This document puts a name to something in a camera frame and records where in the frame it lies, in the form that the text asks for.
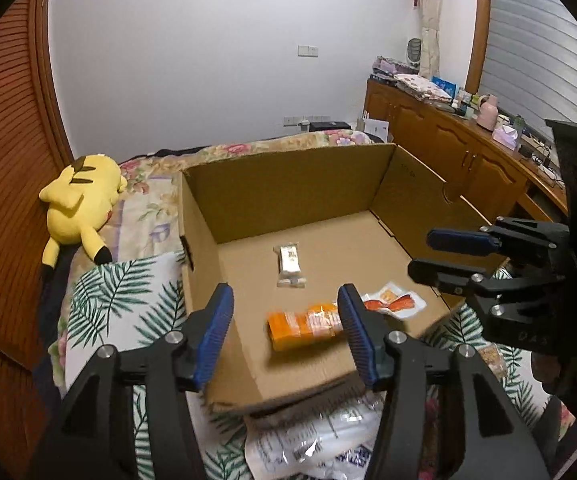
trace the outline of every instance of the floral blanket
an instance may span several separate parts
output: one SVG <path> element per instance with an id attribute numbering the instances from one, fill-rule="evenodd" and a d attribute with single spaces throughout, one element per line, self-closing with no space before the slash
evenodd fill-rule
<path id="1" fill-rule="evenodd" d="M 62 395 L 73 383 L 92 352 L 112 343 L 120 351 L 149 345 L 185 319 L 184 291 L 179 282 L 185 261 L 177 232 L 177 201 L 174 175 L 184 168 L 209 160 L 263 151 L 300 150 L 316 146 L 364 144 L 364 134 L 328 132 L 303 134 L 283 139 L 212 146 L 195 155 L 144 157 L 121 165 L 128 189 L 121 196 L 109 223 L 100 234 L 115 263 L 94 266 L 82 250 L 73 259 L 69 285 L 62 303 L 59 340 L 49 352 L 54 363 L 54 380 Z M 499 271 L 501 277 L 508 277 Z M 467 305 L 427 335 L 440 348 L 469 343 L 488 345 L 481 337 L 482 326 Z M 499 347 L 507 374 L 502 386 L 526 423 L 533 425 L 549 397 L 531 374 L 528 352 Z M 134 389 L 134 433 L 139 476 L 154 478 L 148 440 L 148 418 L 144 388 Z M 193 426 L 203 455 L 207 476 L 214 480 L 251 479 L 244 456 L 246 426 L 242 417 L 212 413 L 198 394 L 187 394 Z M 430 398 L 421 479 L 434 478 L 437 438 L 437 403 Z M 563 409 L 563 435 L 573 418 Z M 353 450 L 336 460 L 345 461 Z M 368 463 L 370 456 L 364 456 Z M 307 479 L 306 475 L 294 478 Z"/>

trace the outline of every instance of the blue gripper pad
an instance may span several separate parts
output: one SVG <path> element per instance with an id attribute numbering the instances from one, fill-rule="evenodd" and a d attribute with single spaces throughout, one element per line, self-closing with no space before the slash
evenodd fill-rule
<path id="1" fill-rule="evenodd" d="M 386 355 L 384 346 L 384 336 L 389 333 L 389 326 L 382 314 L 366 310 L 352 284 L 347 283 L 340 287 L 337 293 L 337 308 L 355 367 L 364 384 L 375 389 L 382 379 L 392 375 L 392 360 Z"/>
<path id="2" fill-rule="evenodd" d="M 433 229 L 426 237 L 426 244 L 436 251 L 488 256 L 500 249 L 500 241 L 486 233 Z"/>
<path id="3" fill-rule="evenodd" d="M 197 362 L 192 381 L 198 390 L 201 390 L 213 377 L 217 357 L 233 318 L 234 304 L 233 288 L 226 283 L 217 285 L 205 309 L 206 311 L 212 310 L 212 315 L 206 324 L 204 336 L 196 354 Z"/>

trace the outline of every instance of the slatted wooden door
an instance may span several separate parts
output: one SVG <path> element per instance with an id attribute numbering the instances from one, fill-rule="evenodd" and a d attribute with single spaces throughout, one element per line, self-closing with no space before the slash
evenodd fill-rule
<path id="1" fill-rule="evenodd" d="M 72 155 L 46 47 L 48 0 L 17 0 L 0 20 L 0 461 L 21 476 L 41 431 L 30 371 L 43 354 L 36 309 L 48 240 L 40 189 Z"/>

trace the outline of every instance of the window blind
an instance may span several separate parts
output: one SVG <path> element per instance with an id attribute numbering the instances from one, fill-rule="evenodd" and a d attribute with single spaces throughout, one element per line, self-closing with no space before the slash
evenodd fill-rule
<path id="1" fill-rule="evenodd" d="M 559 0 L 491 0 L 480 94 L 551 140 L 544 119 L 577 123 L 577 22 Z"/>

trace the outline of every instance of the yellow plush toy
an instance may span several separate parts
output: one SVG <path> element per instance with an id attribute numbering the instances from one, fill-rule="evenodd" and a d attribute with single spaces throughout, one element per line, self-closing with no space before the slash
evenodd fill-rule
<path id="1" fill-rule="evenodd" d="M 96 264 L 112 261 L 108 247 L 97 233 L 108 221 L 126 179 L 117 163 L 106 155 L 81 156 L 40 191 L 48 202 L 46 225 L 50 238 L 42 254 L 44 275 L 57 263 L 60 245 L 80 241 Z"/>

